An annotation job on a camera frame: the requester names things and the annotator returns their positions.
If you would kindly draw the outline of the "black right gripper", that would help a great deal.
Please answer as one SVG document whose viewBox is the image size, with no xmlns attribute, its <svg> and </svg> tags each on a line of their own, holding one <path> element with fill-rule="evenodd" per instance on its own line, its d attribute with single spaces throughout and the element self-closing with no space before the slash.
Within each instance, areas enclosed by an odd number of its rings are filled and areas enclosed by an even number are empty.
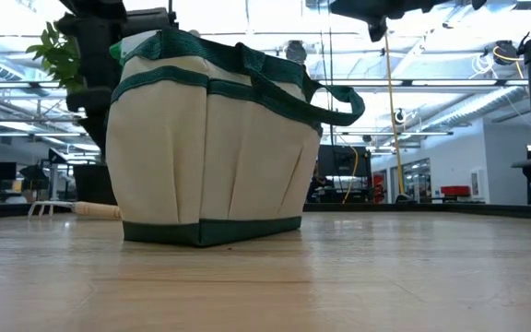
<svg viewBox="0 0 531 332">
<path fill-rule="evenodd" d="M 387 32 L 387 17 L 403 17 L 407 12 L 420 10 L 430 12 L 435 6 L 453 0 L 335 0 L 330 12 L 335 15 L 355 18 L 373 19 L 368 23 L 368 32 L 372 42 L 378 42 Z"/>
</svg>

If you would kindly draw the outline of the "green white spray bottle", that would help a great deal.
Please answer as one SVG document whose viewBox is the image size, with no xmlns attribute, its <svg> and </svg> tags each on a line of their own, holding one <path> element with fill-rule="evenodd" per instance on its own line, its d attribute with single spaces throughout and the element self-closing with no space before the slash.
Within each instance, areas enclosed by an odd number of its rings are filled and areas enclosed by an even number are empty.
<svg viewBox="0 0 531 332">
<path fill-rule="evenodd" d="M 122 38 L 120 41 L 110 47 L 111 57 L 119 62 L 123 62 L 129 53 L 131 53 L 142 42 L 154 36 L 156 33 L 157 32 L 155 30 L 149 30 Z"/>
</svg>

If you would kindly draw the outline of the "black plant pot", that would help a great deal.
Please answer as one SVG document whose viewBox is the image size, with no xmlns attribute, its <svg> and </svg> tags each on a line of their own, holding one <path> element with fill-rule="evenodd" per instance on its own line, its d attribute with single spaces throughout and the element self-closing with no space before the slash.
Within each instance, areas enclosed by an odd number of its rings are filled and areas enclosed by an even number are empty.
<svg viewBox="0 0 531 332">
<path fill-rule="evenodd" d="M 106 165 L 75 165 L 73 171 L 78 201 L 112 206 L 117 205 Z"/>
</svg>

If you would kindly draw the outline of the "ceiling light strip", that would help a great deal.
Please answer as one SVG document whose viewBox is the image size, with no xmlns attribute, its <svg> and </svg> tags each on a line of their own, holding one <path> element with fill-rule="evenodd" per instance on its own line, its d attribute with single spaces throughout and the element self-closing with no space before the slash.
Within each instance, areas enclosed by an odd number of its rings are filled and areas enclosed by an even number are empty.
<svg viewBox="0 0 531 332">
<path fill-rule="evenodd" d="M 351 87 L 388 87 L 388 79 L 334 79 L 319 80 L 324 85 Z M 402 79 L 392 80 L 399 87 L 522 87 L 528 86 L 527 79 Z"/>
</svg>

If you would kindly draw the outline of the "red box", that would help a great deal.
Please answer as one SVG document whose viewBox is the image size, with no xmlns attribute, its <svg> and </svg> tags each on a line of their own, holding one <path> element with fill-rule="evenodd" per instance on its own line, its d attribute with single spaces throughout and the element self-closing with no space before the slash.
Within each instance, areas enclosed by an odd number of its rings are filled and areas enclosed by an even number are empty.
<svg viewBox="0 0 531 332">
<path fill-rule="evenodd" d="M 468 197 L 471 196 L 471 189 L 467 185 L 448 185 L 441 186 L 440 192 L 443 196 Z"/>
</svg>

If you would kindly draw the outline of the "green leafy plant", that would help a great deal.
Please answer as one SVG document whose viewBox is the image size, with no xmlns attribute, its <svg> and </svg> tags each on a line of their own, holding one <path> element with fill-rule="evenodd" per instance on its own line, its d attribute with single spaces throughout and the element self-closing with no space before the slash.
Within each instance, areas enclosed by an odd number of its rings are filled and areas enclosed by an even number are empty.
<svg viewBox="0 0 531 332">
<path fill-rule="evenodd" d="M 33 60 L 40 60 L 48 76 L 68 92 L 77 92 L 85 87 L 84 78 L 79 72 L 77 40 L 63 34 L 56 22 L 48 21 L 41 32 L 40 42 L 29 46 L 25 53 L 32 53 Z"/>
</svg>

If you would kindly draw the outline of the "black studio light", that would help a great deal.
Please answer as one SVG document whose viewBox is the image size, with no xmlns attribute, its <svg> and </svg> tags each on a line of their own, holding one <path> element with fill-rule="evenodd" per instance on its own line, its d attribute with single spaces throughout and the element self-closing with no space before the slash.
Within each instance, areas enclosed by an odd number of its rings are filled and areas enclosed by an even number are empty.
<svg viewBox="0 0 531 332">
<path fill-rule="evenodd" d="M 39 165 L 22 168 L 19 174 L 23 177 L 22 190 L 45 190 L 49 187 L 49 178 Z"/>
</svg>

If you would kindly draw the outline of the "red standing object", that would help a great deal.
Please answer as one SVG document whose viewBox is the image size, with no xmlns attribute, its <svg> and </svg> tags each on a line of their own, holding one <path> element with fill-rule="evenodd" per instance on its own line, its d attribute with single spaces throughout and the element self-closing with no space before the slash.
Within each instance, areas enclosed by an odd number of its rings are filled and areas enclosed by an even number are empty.
<svg viewBox="0 0 531 332">
<path fill-rule="evenodd" d="M 385 200 L 385 175 L 383 172 L 375 172 L 372 175 L 373 202 L 382 204 Z"/>
</svg>

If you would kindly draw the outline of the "cream green canvas gardening bag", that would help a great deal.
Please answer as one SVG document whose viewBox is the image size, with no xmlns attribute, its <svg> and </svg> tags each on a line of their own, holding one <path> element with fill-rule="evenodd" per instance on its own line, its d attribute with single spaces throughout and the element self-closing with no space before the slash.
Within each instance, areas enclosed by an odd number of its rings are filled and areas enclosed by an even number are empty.
<svg viewBox="0 0 531 332">
<path fill-rule="evenodd" d="M 304 66 L 242 43 L 158 30 L 123 62 L 111 97 L 105 159 L 124 238 L 206 247 L 294 231 L 324 125 L 352 125 L 351 87 L 312 98 Z"/>
</svg>

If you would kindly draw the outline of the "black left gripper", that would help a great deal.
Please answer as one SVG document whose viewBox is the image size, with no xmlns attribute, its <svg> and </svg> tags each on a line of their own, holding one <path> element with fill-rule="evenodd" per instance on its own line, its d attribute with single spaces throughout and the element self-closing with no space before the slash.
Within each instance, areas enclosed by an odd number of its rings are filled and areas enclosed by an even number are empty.
<svg viewBox="0 0 531 332">
<path fill-rule="evenodd" d="M 110 109 L 112 90 L 106 87 L 94 87 L 69 92 L 66 96 L 66 105 L 70 112 L 77 113 L 83 109 L 87 117 L 78 123 L 86 130 L 88 135 L 100 149 L 102 157 L 106 153 L 107 117 L 101 116 Z"/>
</svg>

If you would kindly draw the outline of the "white wall poster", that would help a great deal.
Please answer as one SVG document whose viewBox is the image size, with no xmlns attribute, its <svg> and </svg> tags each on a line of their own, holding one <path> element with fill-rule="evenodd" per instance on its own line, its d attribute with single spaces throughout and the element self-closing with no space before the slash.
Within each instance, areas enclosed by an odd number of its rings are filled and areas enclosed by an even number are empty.
<svg viewBox="0 0 531 332">
<path fill-rule="evenodd" d="M 483 188 L 483 171 L 481 169 L 475 169 L 470 172 L 471 181 L 471 196 L 474 199 L 484 198 Z"/>
</svg>

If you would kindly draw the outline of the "person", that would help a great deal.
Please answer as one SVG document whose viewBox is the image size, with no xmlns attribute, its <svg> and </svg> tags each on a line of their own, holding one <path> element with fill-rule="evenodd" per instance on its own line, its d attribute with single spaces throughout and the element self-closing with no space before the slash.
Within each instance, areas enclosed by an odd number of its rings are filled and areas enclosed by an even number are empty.
<svg viewBox="0 0 531 332">
<path fill-rule="evenodd" d="M 307 191 L 306 202 L 319 203 L 321 196 L 325 195 L 325 190 L 332 188 L 333 186 L 334 182 L 332 180 L 314 174 Z"/>
</svg>

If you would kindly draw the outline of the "large black monitor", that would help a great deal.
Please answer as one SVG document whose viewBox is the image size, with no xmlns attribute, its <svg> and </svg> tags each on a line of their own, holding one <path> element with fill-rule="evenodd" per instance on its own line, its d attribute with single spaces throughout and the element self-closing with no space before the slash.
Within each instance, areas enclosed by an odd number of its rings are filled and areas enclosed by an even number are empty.
<svg viewBox="0 0 531 332">
<path fill-rule="evenodd" d="M 371 177 L 371 153 L 364 147 L 322 145 L 317 170 L 320 176 Z"/>
</svg>

